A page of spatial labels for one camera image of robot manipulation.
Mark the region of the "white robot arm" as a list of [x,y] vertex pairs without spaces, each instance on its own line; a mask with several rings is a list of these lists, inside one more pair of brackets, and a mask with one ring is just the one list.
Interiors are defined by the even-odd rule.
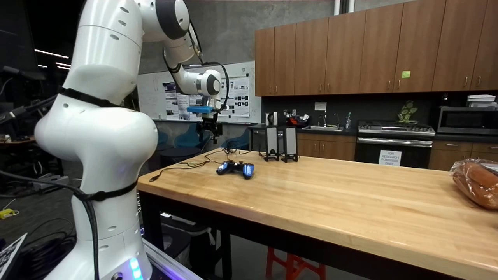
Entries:
[[38,144],[83,165],[72,199],[77,244],[50,280],[148,280],[138,211],[138,179],[158,146],[158,126],[127,109],[136,88],[142,45],[161,42],[162,57],[184,95],[201,95],[192,110],[212,124],[220,112],[222,73],[189,71],[201,53],[184,0],[86,0],[71,71],[50,112],[36,124]]

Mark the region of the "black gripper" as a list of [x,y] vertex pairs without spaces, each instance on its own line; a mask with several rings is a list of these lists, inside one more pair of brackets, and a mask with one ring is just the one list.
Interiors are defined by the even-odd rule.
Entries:
[[218,115],[204,116],[203,124],[197,124],[198,129],[198,140],[200,146],[206,144],[208,141],[208,129],[214,130],[214,143],[218,143],[220,137],[223,135],[223,124],[218,123]]

